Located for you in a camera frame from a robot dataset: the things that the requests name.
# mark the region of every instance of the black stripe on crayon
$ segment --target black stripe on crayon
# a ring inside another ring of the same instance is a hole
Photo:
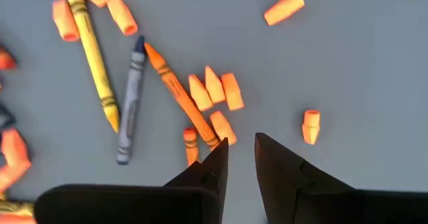
[[[111,101],[111,102],[109,102],[109,103],[105,103],[105,104],[103,104],[102,106],[103,106],[103,107],[109,107],[109,106],[115,106],[115,105],[116,105],[115,101]]]
[[[194,139],[194,140],[185,140],[185,144],[193,144],[194,142],[196,142],[196,139]]]
[[[172,72],[172,70],[171,70],[171,69],[169,69],[168,71],[163,72],[163,73],[159,73],[159,74],[160,74],[160,76],[163,76],[163,75],[165,75],[165,74],[169,74],[169,73],[171,73],[171,72]]]
[[[103,103],[103,102],[110,102],[111,100],[114,101],[113,96],[104,97],[104,98],[101,99],[101,103]]]
[[[207,141],[207,144],[209,145],[209,146],[213,146],[213,145],[216,145],[216,144],[218,144],[219,143],[219,140],[217,139],[217,137],[214,137],[214,138],[212,138],[211,140],[208,140]]]
[[[70,4],[70,7],[71,8],[75,8],[75,7],[84,7],[84,8],[86,8],[86,5],[82,1],[76,1],[76,2],[74,2],[72,4]]]

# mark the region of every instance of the crayon tip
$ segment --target crayon tip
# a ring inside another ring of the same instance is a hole
[[[104,113],[106,114],[107,120],[112,125],[113,130],[116,133],[119,132],[119,112],[117,107],[104,108]]]
[[[166,64],[164,58],[147,42],[144,43],[148,58],[154,69],[159,69]]]
[[[144,53],[144,36],[140,35],[140,37],[138,37],[138,40],[135,43],[135,47],[134,47],[134,51],[138,52],[138,53]]]

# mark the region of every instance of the crayon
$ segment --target crayon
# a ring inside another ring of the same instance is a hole
[[[122,109],[122,122],[119,131],[119,147],[117,154],[118,164],[128,164],[134,128],[136,112],[141,96],[141,85],[144,74],[146,54],[144,50],[144,37],[140,36],[131,55],[131,64],[126,85],[125,103]]]
[[[265,20],[269,26],[283,21],[305,6],[304,0],[279,0],[265,12]]]
[[[190,95],[200,111],[213,107],[208,91],[195,74],[189,75]]]
[[[113,91],[108,83],[107,73],[104,68],[100,49],[98,47],[94,28],[92,27],[88,9],[84,0],[68,0],[72,8],[74,20],[79,29],[80,39],[88,58],[95,87],[101,100],[101,105],[108,121],[117,133],[119,129],[119,112],[114,100]]]
[[[186,146],[187,166],[191,166],[195,161],[198,161],[199,149],[194,128],[186,128],[183,131],[183,139]]]
[[[320,133],[321,113],[318,110],[305,111],[302,124],[303,139],[306,143],[314,145]]]
[[[144,43],[144,46],[153,68],[158,72],[160,78],[169,89],[169,92],[174,96],[177,103],[179,103],[195,125],[202,139],[207,143],[209,148],[213,150],[219,144],[219,139],[215,136],[213,130],[209,127],[207,121],[205,121],[192,99],[190,99],[176,75],[170,67],[168,67],[164,58],[156,52],[150,44]]]
[[[12,70],[16,68],[15,60],[0,46],[0,70]]]

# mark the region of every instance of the orange crayon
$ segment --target orange crayon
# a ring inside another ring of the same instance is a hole
[[[214,104],[226,100],[223,84],[209,66],[205,66],[205,87]]]
[[[25,143],[14,128],[3,132],[1,152],[5,156],[6,165],[0,169],[0,193],[16,182],[31,166]]]
[[[183,132],[183,139],[186,146],[187,166],[190,166],[199,159],[196,130],[194,128],[186,128]]]
[[[118,24],[124,35],[129,36],[138,31],[134,17],[122,0],[108,0],[107,6],[113,20]]]
[[[212,113],[209,117],[220,140],[227,138],[229,145],[235,144],[237,141],[236,135],[226,117],[220,111]]]
[[[269,26],[283,21],[305,6],[304,0],[279,0],[265,12],[265,20]]]
[[[198,106],[200,111],[208,110],[213,107],[213,103],[209,98],[208,91],[205,89],[202,82],[195,74],[189,75],[190,95]]]
[[[52,3],[52,18],[64,41],[79,40],[78,27],[66,0],[57,0]]]
[[[209,127],[192,99],[190,99],[176,75],[170,67],[168,67],[164,58],[156,52],[150,44],[144,43],[144,46],[153,68],[158,72],[160,78],[169,89],[169,92],[174,96],[177,103],[179,103],[181,108],[195,125],[195,128],[202,136],[202,139],[207,143],[210,149],[213,150],[219,144],[219,140],[215,136],[213,130]]]
[[[221,77],[223,87],[225,89],[227,105],[230,110],[238,110],[244,107],[241,96],[241,89],[239,89],[238,82],[235,76],[230,74],[223,74]]]
[[[303,139],[306,143],[314,145],[320,133],[321,113],[317,110],[307,110],[302,124]]]
[[[15,60],[0,46],[0,70],[12,70],[16,68]]]

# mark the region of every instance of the gray surface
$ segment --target gray surface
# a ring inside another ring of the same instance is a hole
[[[10,196],[34,199],[64,183],[164,184],[186,165],[187,117],[147,68],[134,158],[118,166],[118,135],[81,43],[58,36],[52,1],[0,0],[0,39],[19,61],[16,72],[1,73],[0,101],[15,113],[33,160]],[[187,75],[203,78],[206,63],[218,74],[234,72],[241,85],[244,110],[215,107],[238,136],[223,222],[265,219],[253,161],[257,131],[353,186],[428,191],[428,0],[306,0],[293,18],[267,27],[262,14],[276,1],[125,0],[186,88]],[[107,9],[89,9],[121,104],[136,37],[124,37]],[[322,113],[316,146],[302,141],[306,108]]]

